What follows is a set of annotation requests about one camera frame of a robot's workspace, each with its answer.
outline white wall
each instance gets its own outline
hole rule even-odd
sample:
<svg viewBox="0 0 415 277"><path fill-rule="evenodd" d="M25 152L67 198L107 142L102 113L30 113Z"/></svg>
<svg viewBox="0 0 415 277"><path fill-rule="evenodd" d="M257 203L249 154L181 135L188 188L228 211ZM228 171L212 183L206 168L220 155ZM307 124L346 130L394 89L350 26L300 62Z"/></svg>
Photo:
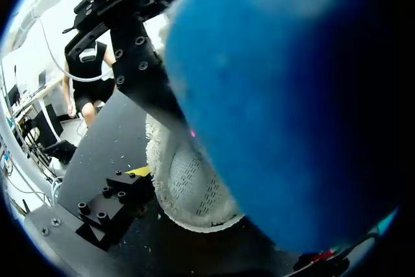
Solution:
<svg viewBox="0 0 415 277"><path fill-rule="evenodd" d="M53 56L64 67L64 48L68 42L75 36L76 32L71 31L62 34L64 29L72 27L75 19L73 8L81 0L61 0L57 5L48 9L42 14L41 20L45 27L47 41L49 42ZM152 40L155 49L160 49L163 43L159 37L159 30L166 24L163 15L155 17L145 23L146 30ZM110 32L103 34L99 38L100 42L107 44L112 49ZM46 70L46 79L51 80L62 73L58 70L56 64L50 56L40 21L37 21L29 30L27 39L24 44L17 50L12 51L3 58L3 68L5 71L6 88L9 90L14 85L14 65L17 67L17 81L21 93L24 90L34 91L38 87L38 75ZM102 71L108 72L110 68L103 64ZM59 88L50 94L46 102L51 102L57 115L66 112L64 98Z"/></svg>

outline person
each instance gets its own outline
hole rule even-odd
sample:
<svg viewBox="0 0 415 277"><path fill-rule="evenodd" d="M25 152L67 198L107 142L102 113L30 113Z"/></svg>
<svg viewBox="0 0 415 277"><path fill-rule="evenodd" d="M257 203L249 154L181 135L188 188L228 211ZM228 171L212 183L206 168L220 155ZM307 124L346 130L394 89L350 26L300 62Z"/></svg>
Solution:
<svg viewBox="0 0 415 277"><path fill-rule="evenodd" d="M101 75L102 62L107 63L110 67L115 63L112 50L102 42L93 42L84 52L86 54L81 53L76 60L65 57L65 70L68 73L80 78L93 78ZM74 118L76 112L81 112L89 127L96 116L94 102L106 102L116 88L113 78L99 79L93 82L73 80L75 110L69 94L69 77L65 76L62 91L67 104L68 116Z"/></svg>

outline computer monitor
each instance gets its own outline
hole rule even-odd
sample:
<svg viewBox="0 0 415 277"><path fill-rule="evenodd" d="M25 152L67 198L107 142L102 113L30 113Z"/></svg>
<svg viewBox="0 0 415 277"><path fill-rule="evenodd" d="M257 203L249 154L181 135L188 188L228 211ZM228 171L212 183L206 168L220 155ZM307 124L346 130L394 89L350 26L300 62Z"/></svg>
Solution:
<svg viewBox="0 0 415 277"><path fill-rule="evenodd" d="M7 93L8 100L10 101L10 105L13 106L20 100L20 92L16 85Z"/></svg>
<svg viewBox="0 0 415 277"><path fill-rule="evenodd" d="M39 88L42 88L46 85L46 71L42 71L39 74Z"/></svg>

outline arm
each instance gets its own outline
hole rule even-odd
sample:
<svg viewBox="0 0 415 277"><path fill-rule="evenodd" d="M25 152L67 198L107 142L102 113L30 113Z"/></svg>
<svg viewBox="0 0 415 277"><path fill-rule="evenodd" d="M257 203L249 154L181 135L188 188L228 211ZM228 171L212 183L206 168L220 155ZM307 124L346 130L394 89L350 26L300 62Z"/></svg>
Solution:
<svg viewBox="0 0 415 277"><path fill-rule="evenodd" d="M67 64L67 61L65 60L65 71L69 72L69 66ZM69 117L75 116L75 111L72 106L71 102L71 96L69 94L69 77L65 76L62 81L62 93L64 94L64 99L67 106L67 114Z"/></svg>
<svg viewBox="0 0 415 277"><path fill-rule="evenodd" d="M114 57L114 54L112 53L112 49L109 49L108 47L105 50L104 62L106 62L108 66L110 67L112 67L112 64L115 63L115 57Z"/></svg>
<svg viewBox="0 0 415 277"><path fill-rule="evenodd" d="M69 66L65 60L65 71L69 72ZM69 106L71 104L71 96L69 94L69 77L65 76L62 81L62 93L64 94L65 102Z"/></svg>

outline white mesh pad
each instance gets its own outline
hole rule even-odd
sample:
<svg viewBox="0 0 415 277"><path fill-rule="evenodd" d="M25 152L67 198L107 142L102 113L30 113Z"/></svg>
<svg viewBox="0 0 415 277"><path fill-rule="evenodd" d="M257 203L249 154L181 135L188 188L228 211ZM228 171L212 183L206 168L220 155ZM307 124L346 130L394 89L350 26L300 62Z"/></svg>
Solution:
<svg viewBox="0 0 415 277"><path fill-rule="evenodd" d="M217 232L243 215L213 168L185 141L147 116L147 161L160 206L180 226Z"/></svg>

